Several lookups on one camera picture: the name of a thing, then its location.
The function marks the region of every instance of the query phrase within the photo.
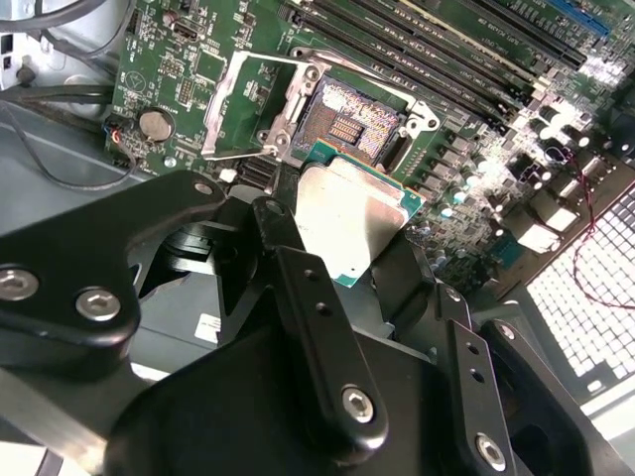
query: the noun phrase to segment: silver screw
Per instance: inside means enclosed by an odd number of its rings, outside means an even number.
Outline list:
[[[196,189],[196,191],[199,191],[200,193],[203,193],[205,195],[212,195],[214,193],[214,190],[211,189],[211,186],[206,183],[198,182],[194,185],[194,188]]]
[[[40,287],[38,279],[24,270],[0,270],[0,299],[30,298]]]
[[[174,157],[165,157],[163,159],[163,165],[166,166],[168,169],[173,169],[177,166],[177,159],[175,159]]]
[[[309,81],[317,81],[319,79],[319,69],[315,66],[309,66],[305,71],[305,78]]]
[[[460,302],[460,294],[454,289],[450,287],[445,288],[445,293],[456,302]]]
[[[368,423],[375,415],[375,409],[370,398],[359,389],[346,389],[342,396],[344,409],[356,421],[360,423]]]
[[[90,290],[79,295],[75,308],[86,319],[105,322],[119,313],[121,302],[110,291]]]
[[[286,146],[289,144],[289,139],[287,139],[287,136],[284,134],[279,134],[278,137],[276,137],[276,144],[279,146]]]
[[[503,334],[505,334],[505,337],[507,337],[509,340],[514,340],[516,338],[516,334],[514,334],[514,331],[505,324],[502,324],[500,326],[500,330],[503,331]]]
[[[505,468],[507,467],[505,455],[489,436],[483,433],[478,433],[476,435],[476,448],[483,459],[494,471],[498,471],[499,473],[505,471]]]

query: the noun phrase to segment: cable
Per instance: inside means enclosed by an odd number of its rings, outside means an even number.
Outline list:
[[[21,104],[29,102],[57,102],[64,104],[112,104],[112,97],[95,95],[65,95],[47,97],[26,97],[24,99],[8,100],[8,102],[19,102]]]
[[[575,158],[571,149],[565,148],[565,152],[561,151],[558,148],[550,147],[545,151],[545,154],[549,150],[554,150],[564,159],[566,163],[569,163],[575,167],[577,172],[577,180],[579,181],[582,191],[584,193],[584,202],[586,204],[586,208],[588,209],[588,228],[586,229],[586,233],[582,237],[582,241],[579,246],[573,252],[573,281],[575,285],[579,288],[585,298],[588,300],[603,305],[605,307],[612,307],[616,309],[625,309],[625,310],[635,310],[635,305],[631,304],[620,304],[617,302],[607,302],[605,300],[596,297],[592,293],[588,292],[580,280],[580,269],[579,269],[579,259],[582,252],[582,249],[588,244],[590,239],[593,237],[595,232],[597,231],[597,221],[595,216],[595,210],[593,209],[593,192],[591,190],[591,184],[587,179],[586,175],[582,171],[582,168],[579,166],[579,162]]]
[[[35,86],[24,87],[21,85],[10,87],[0,91],[0,100],[49,100],[50,97],[64,96],[88,96],[103,97],[112,102],[113,86],[101,84],[66,84],[63,86]]]
[[[44,3],[43,0],[36,0],[36,5],[35,5],[36,15],[42,14],[43,3]],[[119,23],[119,26],[117,27],[117,30],[115,31],[114,35],[103,46],[97,48],[96,50],[93,50],[92,52],[85,52],[81,48],[69,43],[66,40],[60,40],[56,38],[48,29],[42,29],[41,34],[44,38],[46,38],[49,41],[49,43],[51,43],[51,45],[53,45],[53,48],[59,51],[60,53],[63,53],[72,58],[75,58],[76,60],[80,60],[83,62],[87,62],[88,60],[94,60],[95,58],[98,58],[108,53],[108,51],[112,48],[112,46],[126,34],[126,27],[130,23],[130,20],[132,19],[136,4],[137,4],[136,0],[128,0],[128,5],[126,6],[126,10],[123,14],[121,22]]]
[[[22,129],[22,126],[20,126],[20,123],[18,122],[16,117],[13,115],[13,112],[11,112],[11,108],[7,106],[6,102],[0,101],[0,110],[3,110],[4,112],[6,112],[7,118],[9,119],[9,122],[11,123],[11,127],[13,127],[14,131],[18,135],[18,138],[24,145],[27,152],[29,152],[29,155],[31,156],[33,161],[36,163],[38,168],[40,168],[40,171],[42,172],[42,174],[44,174],[44,176],[49,181],[55,183],[56,185],[59,185],[63,188],[68,188],[70,190],[80,190],[80,191],[108,190],[110,188],[114,188],[115,186],[122,184],[124,181],[126,181],[130,176],[132,176],[137,171],[138,163],[134,155],[132,154],[132,151],[130,151],[130,149],[128,149],[128,147],[126,147],[123,144],[123,142],[119,141],[117,144],[117,147],[119,148],[119,150],[121,150],[121,152],[123,152],[128,157],[128,160],[130,161],[130,169],[128,169],[128,171],[126,171],[126,173],[120,178],[113,181],[109,181],[107,183],[100,183],[97,185],[84,185],[80,183],[72,183],[70,181],[65,181],[60,178],[57,178],[56,176],[51,174],[49,169],[47,169],[47,167],[44,165],[44,163],[42,162],[42,159],[40,159],[40,156],[36,152],[35,148],[31,145],[29,138],[27,137],[24,130]]]
[[[77,0],[58,10],[42,13],[24,20],[0,20],[0,33],[26,33],[60,27],[85,17],[106,0]]]

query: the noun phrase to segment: perforated metal grill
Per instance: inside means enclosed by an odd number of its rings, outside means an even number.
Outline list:
[[[622,380],[635,374],[635,311],[587,299],[573,280],[579,238],[529,286],[545,322],[578,377],[605,362]],[[635,303],[635,187],[597,220],[578,259],[585,290],[603,301]],[[602,387],[591,382],[589,390]]]

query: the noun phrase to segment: white label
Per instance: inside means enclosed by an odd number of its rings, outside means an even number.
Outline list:
[[[201,314],[194,337],[217,344],[218,332],[220,332],[220,318],[209,314]]]

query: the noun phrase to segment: blue ram slot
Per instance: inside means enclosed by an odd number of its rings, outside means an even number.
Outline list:
[[[597,33],[602,37],[606,37],[611,33],[607,27],[595,20],[588,13],[579,10],[567,0],[547,0],[547,2],[591,32]]]

